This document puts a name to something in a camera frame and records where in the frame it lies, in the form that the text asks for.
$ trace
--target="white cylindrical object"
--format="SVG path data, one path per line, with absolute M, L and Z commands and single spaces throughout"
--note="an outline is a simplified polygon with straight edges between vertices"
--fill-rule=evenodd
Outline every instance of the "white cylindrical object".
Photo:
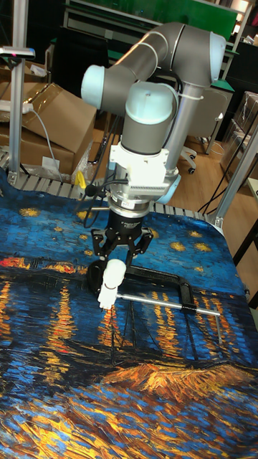
M 118 294 L 118 286 L 125 277 L 126 265 L 121 260 L 110 260 L 103 273 L 103 282 L 98 296 L 100 308 L 111 309 L 115 304 Z

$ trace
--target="cardboard box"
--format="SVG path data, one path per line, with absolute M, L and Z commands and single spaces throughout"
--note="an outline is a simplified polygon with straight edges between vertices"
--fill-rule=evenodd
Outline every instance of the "cardboard box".
M 8 65 L 3 63 L 0 64 L 0 82 L 10 82 L 11 81 L 11 70 L 9 69 Z M 26 61 L 24 66 L 24 82 L 46 82 L 47 75 L 45 77 L 40 77 L 35 75 L 31 71 L 31 66 L 36 65 L 37 67 L 44 68 L 43 64 L 37 64 L 34 61 Z
M 10 100 L 11 88 L 4 94 Z M 33 103 L 47 129 L 50 141 L 73 152 L 73 170 L 92 141 L 96 108 L 83 102 L 60 86 L 44 83 L 24 83 L 24 102 Z M 9 121 L 9 113 L 0 112 L 1 121 Z M 22 126 L 46 138 L 38 117 L 22 116 Z
M 239 127 L 251 136 L 258 124 L 258 94 L 246 91 L 234 115 Z
M 231 124 L 232 124 L 232 126 L 233 126 L 233 128 L 235 130 L 233 130 L 231 132 L 231 137 L 228 137 L 227 141 L 224 142 L 224 155 L 222 156 L 221 161 L 220 161 L 220 165 L 221 165 L 221 167 L 222 167 L 222 169 L 224 171 L 226 171 L 226 168 L 227 168 L 232 156 L 234 155 L 236 149 L 239 147 L 240 143 L 242 142 L 242 140 L 243 140 L 243 138 L 245 136 L 245 132 L 242 129 L 240 129 L 238 126 L 237 127 L 235 126 L 236 123 L 234 122 L 234 120 L 231 120 L 231 121 L 232 121 Z M 246 140 L 241 145 L 236 157 L 234 158 L 233 162 L 231 163 L 231 165 L 229 167 L 229 170 L 226 173 L 226 177 L 227 177 L 228 180 L 230 180 L 230 178 L 232 177 L 233 173 L 235 172 L 237 166 L 239 165 L 239 162 L 242 159 L 243 153 L 246 150 L 246 147 L 248 145 L 248 142 L 249 142 L 250 138 L 251 138 L 251 136 L 247 136 Z M 258 155 L 256 155 L 256 157 L 254 158 L 254 160 L 252 162 L 252 165 L 256 161 L 257 156 Z M 258 179 L 258 164 L 254 167 L 254 170 L 251 173 L 250 177 L 252 177 L 253 179 Z
M 0 146 L 9 145 L 9 124 L 0 123 Z M 59 170 L 61 174 L 69 174 L 75 170 L 75 154 L 65 148 L 51 143 L 55 159 L 59 161 Z M 21 131 L 21 163 L 30 166 L 46 167 L 47 159 L 52 158 L 47 141 L 22 128 Z

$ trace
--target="yellow tag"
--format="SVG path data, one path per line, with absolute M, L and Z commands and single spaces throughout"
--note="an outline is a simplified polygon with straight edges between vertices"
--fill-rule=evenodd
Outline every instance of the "yellow tag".
M 75 185 L 80 185 L 82 189 L 86 188 L 85 178 L 82 171 L 78 171 L 75 177 Z

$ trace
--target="wooden floor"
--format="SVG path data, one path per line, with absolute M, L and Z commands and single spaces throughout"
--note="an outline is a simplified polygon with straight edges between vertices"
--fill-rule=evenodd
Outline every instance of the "wooden floor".
M 91 158 L 94 156 L 99 142 L 101 142 L 103 122 L 101 120 L 96 122 L 95 127 L 95 145 L 92 149 Z M 190 175 L 188 173 L 188 163 L 183 159 L 179 160 L 178 168 L 182 178 L 169 204 L 174 207 L 181 207 L 196 212 L 211 198 L 216 185 L 223 175 L 219 164 L 221 156 L 213 151 L 209 155 L 206 155 L 204 153 L 204 147 L 194 138 L 188 139 L 186 145 L 198 151 L 196 157 L 196 170 L 194 174 Z M 218 145 L 214 145 L 213 148 L 218 153 L 222 152 L 221 147 Z M 105 160 L 100 168 L 99 177 L 105 175 L 105 162 L 107 157 L 108 151 L 106 151 Z M 220 190 L 224 189 L 227 183 L 225 179 Z M 219 199 L 214 201 L 208 211 L 215 208 L 218 202 Z M 224 236 L 232 256 L 234 256 L 248 231 L 256 221 L 257 215 L 258 205 L 250 190 L 242 189 L 234 197 L 229 211 L 224 218 Z M 248 285 L 251 298 L 258 290 L 258 252 L 254 243 L 250 246 L 246 255 L 238 264 L 237 270 L 242 281 Z

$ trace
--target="starry night tablecloth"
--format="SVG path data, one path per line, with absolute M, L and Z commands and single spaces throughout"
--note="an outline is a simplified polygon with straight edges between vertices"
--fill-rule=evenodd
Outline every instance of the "starry night tablecloth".
M 3 171 L 0 189 L 0 458 L 256 458 L 257 332 L 223 236 L 151 213 L 154 239 L 134 261 L 216 306 L 219 345 L 211 316 L 127 301 L 101 312 L 85 210 L 13 189 Z M 178 302 L 162 287 L 123 288 Z

